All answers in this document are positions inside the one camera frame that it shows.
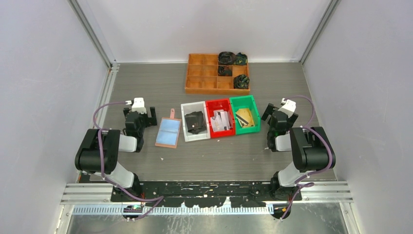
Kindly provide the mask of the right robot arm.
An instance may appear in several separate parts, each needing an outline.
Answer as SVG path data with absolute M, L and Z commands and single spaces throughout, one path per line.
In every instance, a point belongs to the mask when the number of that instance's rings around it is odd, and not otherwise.
M 292 197 L 298 183 L 317 172 L 332 169 L 336 163 L 334 150 L 322 127 L 294 127 L 298 118 L 294 102 L 280 108 L 268 104 L 261 119 L 267 121 L 267 146 L 273 152 L 292 153 L 292 162 L 274 173 L 269 194 L 276 200 Z

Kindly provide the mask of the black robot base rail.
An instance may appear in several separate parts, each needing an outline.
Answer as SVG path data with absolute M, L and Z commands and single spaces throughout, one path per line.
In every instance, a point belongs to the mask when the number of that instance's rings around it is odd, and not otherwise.
M 136 220 L 143 214 L 236 214 L 264 213 L 287 218 L 291 201 L 301 200 L 299 188 L 282 187 L 276 179 L 266 181 L 145 181 L 137 201 L 119 188 L 113 188 L 112 202 L 126 203 L 121 214 Z

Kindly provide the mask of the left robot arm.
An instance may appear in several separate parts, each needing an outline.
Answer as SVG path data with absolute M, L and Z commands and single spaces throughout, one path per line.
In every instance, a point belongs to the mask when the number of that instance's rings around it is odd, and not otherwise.
M 75 156 L 75 167 L 102 177 L 130 201 L 143 199 L 143 189 L 136 173 L 118 162 L 120 152 L 138 153 L 144 145 L 144 131 L 157 125 L 156 108 L 147 113 L 124 108 L 123 130 L 88 129 Z

